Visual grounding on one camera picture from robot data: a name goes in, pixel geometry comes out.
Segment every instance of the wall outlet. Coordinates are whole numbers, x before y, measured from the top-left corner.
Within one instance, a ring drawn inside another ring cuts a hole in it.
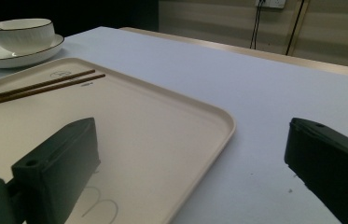
[[[255,6],[258,7],[258,2],[263,0],[256,0]],[[284,8],[285,0],[265,0],[261,5],[262,7],[275,7],[275,8]]]
[[[263,0],[256,0],[255,6],[258,7],[258,2],[263,1]],[[270,1],[271,0],[264,0],[264,3],[261,5],[262,7],[269,7],[270,6]]]

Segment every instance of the wall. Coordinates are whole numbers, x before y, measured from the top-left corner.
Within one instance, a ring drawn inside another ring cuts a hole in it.
[[[285,53],[300,0],[263,8],[257,49]],[[257,8],[254,0],[160,0],[160,32],[249,48]],[[348,65],[348,1],[310,0],[293,56]]]

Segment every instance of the white table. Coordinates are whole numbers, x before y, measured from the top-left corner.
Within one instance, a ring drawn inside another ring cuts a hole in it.
[[[237,131],[173,223],[340,223],[284,162],[289,121],[348,136],[348,76],[100,27],[65,39],[77,57],[228,110]],[[0,77],[20,69],[0,70]]]

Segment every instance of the chopsticks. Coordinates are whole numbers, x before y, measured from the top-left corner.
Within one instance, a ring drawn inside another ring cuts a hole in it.
[[[7,102],[7,101],[17,100],[20,98],[36,95],[36,94],[46,92],[46,91],[54,91],[54,90],[58,90],[58,89],[61,89],[64,87],[73,86],[73,85],[76,85],[79,83],[83,83],[83,82],[91,81],[91,80],[94,80],[97,78],[105,77],[105,74],[101,74],[101,75],[97,75],[97,76],[93,76],[93,77],[85,77],[85,78],[73,80],[73,78],[83,77],[83,76],[89,75],[89,74],[94,73],[94,72],[95,72],[95,70],[92,69],[92,70],[88,70],[85,72],[73,74],[71,76],[59,77],[59,78],[56,78],[56,79],[53,79],[50,81],[45,81],[45,82],[37,83],[37,84],[31,85],[31,86],[18,88],[18,89],[13,90],[13,91],[1,92],[0,93],[0,104]],[[64,82],[66,80],[70,80],[70,81],[65,82],[65,83],[61,83],[61,84],[57,84],[60,82]]]

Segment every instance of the white plate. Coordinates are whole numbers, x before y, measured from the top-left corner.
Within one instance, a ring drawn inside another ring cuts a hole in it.
[[[60,51],[63,41],[63,36],[55,35],[48,49],[25,55],[17,55],[15,52],[3,49],[0,46],[0,68],[21,67],[43,62]]]

